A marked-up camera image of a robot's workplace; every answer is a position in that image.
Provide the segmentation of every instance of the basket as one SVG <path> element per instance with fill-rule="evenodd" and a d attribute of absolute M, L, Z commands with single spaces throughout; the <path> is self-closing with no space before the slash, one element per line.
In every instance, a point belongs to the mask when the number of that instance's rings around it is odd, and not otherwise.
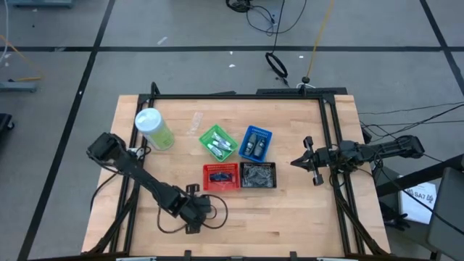
<path fill-rule="evenodd" d="M 231 143 L 231 149 L 232 151 L 231 152 L 227 152 L 227 151 L 224 151 L 224 150 L 221 150 L 223 153 L 224 153 L 224 157 L 222 158 L 219 158 L 217 157 L 216 155 L 214 155 L 214 153 L 212 153 L 210 151 L 210 149 L 208 148 L 208 144 L 212 144 L 212 142 L 214 141 L 214 139 L 212 138 L 212 133 L 213 132 L 216 132 L 219 136 L 223 137 L 226 141 L 228 141 L 229 143 Z M 219 125 L 214 125 L 212 126 L 207 132 L 205 132 L 201 137 L 200 137 L 200 142 L 203 144 L 203 146 L 212 154 L 212 156 L 214 156 L 216 158 L 216 160 L 218 162 L 223 162 L 225 159 L 227 159 L 227 157 L 229 157 L 238 147 L 239 147 L 239 144 L 233 140 L 233 138 L 231 138 L 221 127 L 219 127 Z"/>
<path fill-rule="evenodd" d="M 253 155 L 253 152 L 249 156 L 245 155 L 245 149 L 247 148 L 248 139 L 253 133 L 256 133 L 256 136 L 258 137 L 257 142 L 260 140 L 260 138 L 266 139 L 266 144 L 263 149 L 261 157 L 255 157 Z M 241 142 L 239 155 L 245 159 L 248 159 L 254 162 L 264 162 L 266 158 L 266 153 L 268 152 L 270 139 L 272 138 L 272 136 L 273 136 L 273 133 L 271 133 L 270 131 L 250 125 L 248 129 L 246 130 L 244 140 Z"/>
<path fill-rule="evenodd" d="M 255 182 L 248 181 L 248 170 L 252 167 L 261 167 L 269 169 L 270 171 L 270 185 L 269 186 L 260 186 Z M 262 189 L 274 189 L 277 188 L 277 174 L 276 174 L 276 164 L 274 162 L 240 162 L 240 186 L 242 188 L 262 188 Z"/>
<path fill-rule="evenodd" d="M 217 173 L 230 173 L 230 181 L 211 181 L 210 176 Z M 203 165 L 204 191 L 232 191 L 240 189 L 239 164 L 206 164 Z"/>

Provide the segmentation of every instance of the black floor stripe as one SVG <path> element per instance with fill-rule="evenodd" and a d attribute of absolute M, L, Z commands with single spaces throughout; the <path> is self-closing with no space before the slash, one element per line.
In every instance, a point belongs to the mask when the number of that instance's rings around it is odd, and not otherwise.
<path fill-rule="evenodd" d="M 277 46 L 276 51 L 312 51 L 314 46 Z M 102 46 L 99 51 L 182 52 L 182 51 L 272 51 L 272 46 Z M 319 46 L 318 51 L 442 51 L 439 46 Z"/>
<path fill-rule="evenodd" d="M 93 51 L 92 46 L 15 46 L 18 51 L 61 52 L 61 51 Z"/>
<path fill-rule="evenodd" d="M 464 79 L 463 75 L 461 74 L 461 71 L 459 67 L 456 64 L 455 58 L 452 56 L 451 53 L 451 48 L 448 47 L 447 42 L 444 40 L 443 34 L 440 31 L 440 28 L 438 27 L 438 24 L 436 23 L 435 17 L 432 14 L 432 11 L 430 10 L 430 7 L 427 4 L 426 0 L 420 0 L 420 4 L 422 5 L 423 11 L 426 13 L 427 19 L 430 22 L 430 25 L 432 29 L 434 30 L 436 39 L 440 43 L 440 46 L 444 49 L 444 55 L 447 58 L 449 67 L 451 68 L 452 74 L 455 76 L 455 79 L 457 81 L 457 84 L 459 85 L 459 88 L 461 89 L 461 92 L 464 95 Z"/>
<path fill-rule="evenodd" d="M 61 52 L 93 51 L 90 46 L 17 46 L 19 51 Z M 101 46 L 98 51 L 113 52 L 188 52 L 188 51 L 271 51 L 272 46 Z M 313 46 L 277 46 L 276 51 L 312 51 Z M 437 52 L 464 51 L 464 46 L 318 46 L 318 51 L 353 52 Z"/>
<path fill-rule="evenodd" d="M 74 102 L 72 103 L 71 110 L 66 121 L 65 129 L 63 130 L 61 139 L 59 140 L 58 149 L 55 152 L 49 174 L 46 177 L 45 185 L 43 186 L 41 196 L 38 199 L 36 210 L 32 216 L 32 220 L 30 222 L 29 229 L 26 233 L 24 242 L 22 243 L 21 250 L 18 255 L 18 260 L 26 260 L 29 257 L 30 250 L 32 249 L 32 245 L 36 237 L 39 225 L 41 223 L 42 217 L 44 216 L 45 207 L 49 200 L 51 189 L 53 188 L 53 184 L 57 177 L 58 169 L 61 164 L 63 154 L 66 150 L 67 142 L 70 138 L 71 130 L 73 129 L 75 118 L 78 114 L 80 102 L 82 101 L 82 97 L 86 90 L 88 79 L 92 72 L 92 68 L 94 67 L 96 54 L 98 53 L 98 47 L 102 43 L 103 35 L 107 28 L 109 16 L 111 15 L 114 5 L 115 0 L 109 0 L 107 9 L 104 13 L 103 20 L 100 25 L 99 32 L 96 35 L 94 47 L 92 48 L 92 52 L 87 61 L 86 69 L 84 70 L 84 73 L 79 83 L 78 90 L 76 91 Z"/>

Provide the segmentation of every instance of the green plastic basket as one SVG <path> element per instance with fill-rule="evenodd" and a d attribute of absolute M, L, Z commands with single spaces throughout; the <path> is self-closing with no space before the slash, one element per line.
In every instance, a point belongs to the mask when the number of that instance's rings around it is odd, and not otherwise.
<path fill-rule="evenodd" d="M 223 153 L 224 153 L 224 157 L 222 158 L 219 158 L 219 157 L 216 157 L 216 155 L 214 155 L 214 153 L 212 153 L 210 151 L 210 149 L 208 148 L 208 144 L 212 144 L 212 141 L 214 141 L 214 139 L 212 138 L 212 133 L 213 132 L 216 132 L 219 136 L 223 137 L 226 141 L 230 142 L 231 143 L 231 149 L 232 151 L 231 152 L 226 152 L 224 150 Z M 239 147 L 239 144 L 233 140 L 233 138 L 231 138 L 221 127 L 219 127 L 219 125 L 214 125 L 212 126 L 207 132 L 205 132 L 201 137 L 200 137 L 200 142 L 203 144 L 203 146 L 211 153 L 212 156 L 214 156 L 218 162 L 223 162 L 225 159 L 227 159 L 227 157 L 229 157 L 238 147 Z"/>

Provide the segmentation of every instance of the floor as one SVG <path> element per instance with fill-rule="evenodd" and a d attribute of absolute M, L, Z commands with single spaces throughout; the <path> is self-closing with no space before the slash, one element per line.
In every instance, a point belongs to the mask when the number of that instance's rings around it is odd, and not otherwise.
<path fill-rule="evenodd" d="M 253 3 L 278 17 L 280 1 Z M 293 24 L 303 4 L 286 2 L 281 28 Z M 326 0 L 309 0 L 297 25 L 278 38 L 278 46 L 287 47 L 275 53 L 291 87 L 307 70 L 306 46 L 313 45 L 327 7 Z M 461 0 L 335 0 L 311 84 L 346 87 L 359 112 L 462 102 L 463 9 Z M 4 34 L 4 5 L 0 14 Z M 9 16 L 9 40 L 45 77 L 34 94 L 0 93 L 0 112 L 12 114 L 17 124 L 1 144 L 0 260 L 18 258 L 46 181 L 54 183 L 28 256 L 80 252 L 99 174 L 85 150 L 109 130 L 119 95 L 147 93 L 152 81 L 164 94 L 286 88 L 264 58 L 274 38 L 251 28 L 244 14 L 223 1 L 80 0 L 72 9 L 10 7 Z M 250 20 L 267 28 L 257 13 Z M 36 74 L 11 54 L 0 65 L 0 81 Z M 360 118 L 367 124 L 409 123 L 448 108 Z M 439 120 L 461 115 L 457 109 Z M 464 123 L 442 123 L 404 134 L 417 135 L 429 155 L 445 160 L 464 152 L 463 132 Z M 435 163 L 426 157 L 385 160 L 405 175 Z M 429 256 L 396 231 L 389 231 L 389 240 L 395 254 Z"/>

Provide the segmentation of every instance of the small bottle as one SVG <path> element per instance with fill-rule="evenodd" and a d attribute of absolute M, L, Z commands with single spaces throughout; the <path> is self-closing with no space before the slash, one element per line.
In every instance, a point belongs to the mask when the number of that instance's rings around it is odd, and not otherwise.
<path fill-rule="evenodd" d="M 228 147 L 231 146 L 230 142 L 226 141 L 223 137 L 219 136 L 219 134 L 217 134 L 216 132 L 212 133 L 212 138 L 215 139 L 217 142 L 222 143 Z"/>
<path fill-rule="evenodd" d="M 231 149 L 230 147 L 228 147 L 228 146 L 226 146 L 225 144 L 220 143 L 220 142 L 218 142 L 218 141 L 212 141 L 212 145 L 216 146 L 216 147 L 219 148 L 219 149 L 223 149 L 223 150 L 225 150 L 225 151 L 228 151 L 228 152 L 231 152 L 231 151 L 232 151 L 232 149 Z"/>
<path fill-rule="evenodd" d="M 223 152 L 222 152 L 220 149 L 216 148 L 215 146 L 213 146 L 213 145 L 211 145 L 211 144 L 208 144 L 207 146 L 208 146 L 208 149 L 210 149 L 210 151 L 211 151 L 214 155 L 216 155 L 216 157 L 223 157 L 223 156 L 224 156 L 224 155 L 223 155 Z"/>

